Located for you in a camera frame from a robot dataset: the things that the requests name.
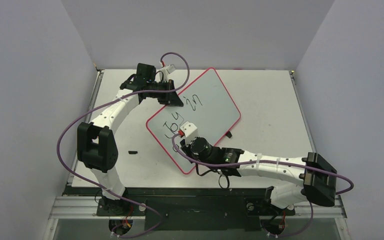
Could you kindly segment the red framed whiteboard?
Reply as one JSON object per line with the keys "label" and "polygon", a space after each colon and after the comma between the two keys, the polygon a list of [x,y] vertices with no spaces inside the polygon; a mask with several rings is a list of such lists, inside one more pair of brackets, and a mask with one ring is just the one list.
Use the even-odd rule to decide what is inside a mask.
{"label": "red framed whiteboard", "polygon": [[178,154],[172,137],[185,122],[193,123],[200,134],[216,145],[239,121],[241,112],[217,71],[211,67],[178,94],[182,107],[164,106],[146,122],[146,128],[184,175],[194,164]]}

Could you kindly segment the black marker cap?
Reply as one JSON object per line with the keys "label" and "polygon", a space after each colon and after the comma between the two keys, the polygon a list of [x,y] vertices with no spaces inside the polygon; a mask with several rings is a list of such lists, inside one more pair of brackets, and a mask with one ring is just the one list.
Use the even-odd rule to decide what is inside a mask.
{"label": "black marker cap", "polygon": [[138,151],[135,151],[135,150],[129,150],[129,151],[128,151],[128,154],[130,154],[130,155],[136,155],[136,154],[138,154]]}

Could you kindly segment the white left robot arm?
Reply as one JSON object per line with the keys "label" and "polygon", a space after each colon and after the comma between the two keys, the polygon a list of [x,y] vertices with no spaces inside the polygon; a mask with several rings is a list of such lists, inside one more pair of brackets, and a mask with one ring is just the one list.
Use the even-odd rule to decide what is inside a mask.
{"label": "white left robot arm", "polygon": [[[116,170],[118,148],[114,133],[128,114],[146,98],[153,98],[161,105],[182,107],[184,104],[174,91],[174,81],[169,78],[175,71],[173,64],[160,70],[152,65],[139,63],[136,72],[119,87],[115,103],[106,107],[91,122],[77,127],[77,158],[95,175],[102,186],[102,194],[110,200],[109,208],[116,215],[129,209],[129,201],[123,197],[125,186]],[[156,81],[158,72],[160,81]]]}

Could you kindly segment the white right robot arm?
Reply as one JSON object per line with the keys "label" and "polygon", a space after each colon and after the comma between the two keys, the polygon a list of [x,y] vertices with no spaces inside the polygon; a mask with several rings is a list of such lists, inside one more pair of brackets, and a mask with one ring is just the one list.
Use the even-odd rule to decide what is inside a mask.
{"label": "white right robot arm", "polygon": [[203,137],[181,140],[180,149],[221,176],[283,181],[281,186],[271,186],[262,199],[262,207],[269,214],[304,201],[322,207],[335,205],[337,170],[319,153],[309,152],[305,157],[274,157],[213,146]]}

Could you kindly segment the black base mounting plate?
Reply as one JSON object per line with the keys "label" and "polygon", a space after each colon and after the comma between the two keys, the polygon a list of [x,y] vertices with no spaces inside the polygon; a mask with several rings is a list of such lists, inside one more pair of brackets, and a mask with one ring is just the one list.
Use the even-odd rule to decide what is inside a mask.
{"label": "black base mounting plate", "polygon": [[269,203],[272,188],[138,188],[127,189],[133,203],[106,200],[98,187],[66,186],[63,195],[92,197],[93,216],[108,217],[109,229],[117,235],[133,233],[138,221],[147,230],[245,231],[285,229],[285,217],[295,216],[296,207],[278,208]]}

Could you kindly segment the aluminium frame rail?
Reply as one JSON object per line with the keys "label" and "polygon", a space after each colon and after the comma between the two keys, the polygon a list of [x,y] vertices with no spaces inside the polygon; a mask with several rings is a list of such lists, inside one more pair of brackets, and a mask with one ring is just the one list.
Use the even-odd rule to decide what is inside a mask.
{"label": "aluminium frame rail", "polygon": [[[93,196],[58,196],[54,200],[50,219],[115,219],[120,220],[124,216],[116,216],[112,213],[98,213],[103,208],[97,203],[98,199]],[[337,197],[335,206],[322,207],[313,205],[314,218],[341,219],[346,218],[346,211],[342,205],[341,198]]]}

